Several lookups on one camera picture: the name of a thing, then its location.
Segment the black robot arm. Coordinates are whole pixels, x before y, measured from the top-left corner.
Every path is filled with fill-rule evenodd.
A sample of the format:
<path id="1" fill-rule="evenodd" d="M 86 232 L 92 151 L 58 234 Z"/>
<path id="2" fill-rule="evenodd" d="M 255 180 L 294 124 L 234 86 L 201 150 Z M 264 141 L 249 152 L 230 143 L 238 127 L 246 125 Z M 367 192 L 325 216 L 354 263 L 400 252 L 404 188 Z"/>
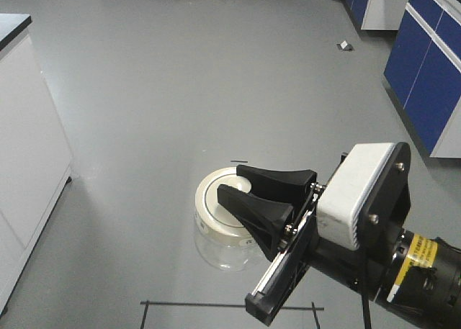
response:
<path id="1" fill-rule="evenodd" d="M 460 326 L 460 249 L 403 227 L 410 209 L 408 146 L 357 145 L 327 184 L 304 171 L 240 165 L 243 192 L 221 184 L 219 204 L 251 234 L 271 265 L 246 295 L 270 325 L 309 268 L 419 328 Z"/>

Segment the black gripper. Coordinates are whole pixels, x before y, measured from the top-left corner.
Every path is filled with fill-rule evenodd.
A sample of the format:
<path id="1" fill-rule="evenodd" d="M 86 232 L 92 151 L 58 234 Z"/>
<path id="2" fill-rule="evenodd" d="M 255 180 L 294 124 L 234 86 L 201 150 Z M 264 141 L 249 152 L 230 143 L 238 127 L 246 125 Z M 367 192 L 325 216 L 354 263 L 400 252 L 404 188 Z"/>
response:
<path id="1" fill-rule="evenodd" d="M 343 154 L 335 171 L 348 154 Z M 273 171 L 238 165 L 236 174 L 251 183 L 250 193 L 221 184 L 218 203 L 248 230 L 270 262 L 246 296 L 246 311 L 271 324 L 307 270 L 314 268 L 360 295 L 363 321 L 369 325 L 370 303 L 389 306 L 411 244 L 411 234 L 403 228 L 411 206 L 410 162 L 408 152 L 391 153 L 359 212 L 355 251 L 318 234 L 317 203 L 331 178 L 320 184 L 310 169 Z"/>

